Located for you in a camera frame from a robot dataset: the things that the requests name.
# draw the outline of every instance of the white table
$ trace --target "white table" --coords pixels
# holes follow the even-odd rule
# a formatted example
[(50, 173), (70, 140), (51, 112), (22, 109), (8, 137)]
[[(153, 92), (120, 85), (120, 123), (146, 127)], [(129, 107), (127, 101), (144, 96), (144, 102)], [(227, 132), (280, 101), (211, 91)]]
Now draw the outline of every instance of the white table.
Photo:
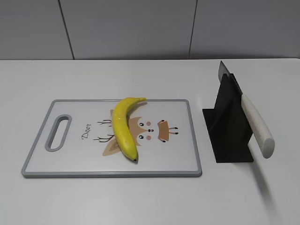
[[(255, 163), (217, 164), (202, 108), (220, 60), (0, 61), (0, 224), (300, 224), (300, 60), (224, 60), (272, 132)], [(25, 179), (21, 167), (54, 99), (186, 98), (199, 178)]]

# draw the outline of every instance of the deer antler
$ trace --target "deer antler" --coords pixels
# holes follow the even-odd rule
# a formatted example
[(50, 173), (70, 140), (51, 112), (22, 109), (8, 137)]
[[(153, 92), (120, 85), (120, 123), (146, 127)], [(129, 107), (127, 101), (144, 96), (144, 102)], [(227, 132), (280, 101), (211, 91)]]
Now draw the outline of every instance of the deer antler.
[(102, 121), (98, 121), (97, 123), (100, 123), (100, 125), (102, 124), (106, 124), (106, 123), (112, 123), (111, 120), (102, 120)]
[(107, 136), (110, 136), (110, 137), (108, 137), (108, 138), (98, 137), (98, 138), (93, 139), (93, 140), (99, 141), (101, 143), (105, 143), (105, 142), (110, 141), (114, 137), (114, 135), (107, 135)]

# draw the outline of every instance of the gray cutting board rim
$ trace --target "gray cutting board rim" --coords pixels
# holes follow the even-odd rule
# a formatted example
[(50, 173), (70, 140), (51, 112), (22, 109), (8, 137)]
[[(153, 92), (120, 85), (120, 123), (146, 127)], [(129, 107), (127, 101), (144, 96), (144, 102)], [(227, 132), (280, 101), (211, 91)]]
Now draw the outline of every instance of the gray cutting board rim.
[(161, 171), (27, 171), (28, 164), (30, 163), (32, 154), (34, 153), (35, 147), (41, 137), (41, 134), (44, 130), (45, 124), (48, 121), (49, 115), (51, 115), (52, 109), (56, 103), (80, 103), (80, 102), (101, 102), (101, 103), (111, 103), (120, 101), (121, 99), (58, 99), (54, 100), (46, 114), (46, 117), (42, 123), (42, 126), (37, 134), (37, 137), (31, 147), (31, 150), (26, 158), (26, 161), (22, 168), (22, 175), (25, 178), (88, 178), (88, 177), (199, 177), (202, 174), (202, 168), (199, 158), (199, 152), (197, 147), (197, 142), (195, 138), (194, 126), (190, 111), (189, 102), (186, 99), (147, 99), (149, 104), (161, 104), (160, 107), (163, 107), (167, 103), (179, 104), (185, 103), (185, 111), (187, 115), (187, 120), (189, 122), (189, 129), (192, 138), (194, 157), (196, 168), (193, 170), (161, 170)]

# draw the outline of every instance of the cutting board handle hole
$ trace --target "cutting board handle hole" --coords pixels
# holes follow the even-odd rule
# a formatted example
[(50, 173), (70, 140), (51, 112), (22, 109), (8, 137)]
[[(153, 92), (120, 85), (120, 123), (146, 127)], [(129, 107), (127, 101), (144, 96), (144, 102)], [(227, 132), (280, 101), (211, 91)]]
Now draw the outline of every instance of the cutting board handle hole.
[(45, 148), (47, 151), (57, 151), (64, 145), (72, 117), (70, 115), (60, 115), (53, 123), (50, 134), (47, 138)]

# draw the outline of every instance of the deer illustration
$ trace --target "deer illustration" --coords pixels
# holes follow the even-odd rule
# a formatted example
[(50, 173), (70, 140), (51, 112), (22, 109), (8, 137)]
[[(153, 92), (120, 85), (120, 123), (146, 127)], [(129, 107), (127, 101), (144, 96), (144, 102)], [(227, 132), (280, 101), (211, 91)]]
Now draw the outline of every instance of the deer illustration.
[[(142, 117), (134, 117), (134, 118), (129, 118), (128, 120), (128, 127), (130, 130), (130, 133), (135, 141), (136, 146), (140, 146), (140, 143), (138, 142), (138, 139), (144, 139), (144, 133), (148, 132), (149, 135), (146, 135), (146, 139), (149, 141), (151, 140), (151, 133), (154, 132), (154, 129), (144, 129), (145, 125), (150, 127), (151, 122), (147, 121), (146, 124), (140, 122), (139, 120)], [(112, 126), (112, 121), (111, 120), (102, 120), (97, 122), (100, 125), (103, 124), (109, 124), (108, 126)], [(169, 141), (169, 134), (174, 134), (177, 135), (178, 132), (170, 132), (172, 129), (178, 129), (178, 127), (171, 127), (169, 128), (168, 122), (166, 120), (161, 120), (158, 122), (158, 129), (159, 129), (159, 134), (158, 134), (158, 139), (165, 143), (166, 141)], [(108, 143), (107, 147), (105, 148), (103, 152), (103, 156), (109, 156), (112, 154), (115, 154), (120, 151), (119, 145), (117, 143), (116, 138), (114, 138), (114, 134), (107, 134), (107, 137), (97, 137), (94, 139), (95, 141), (99, 141), (100, 143)]]

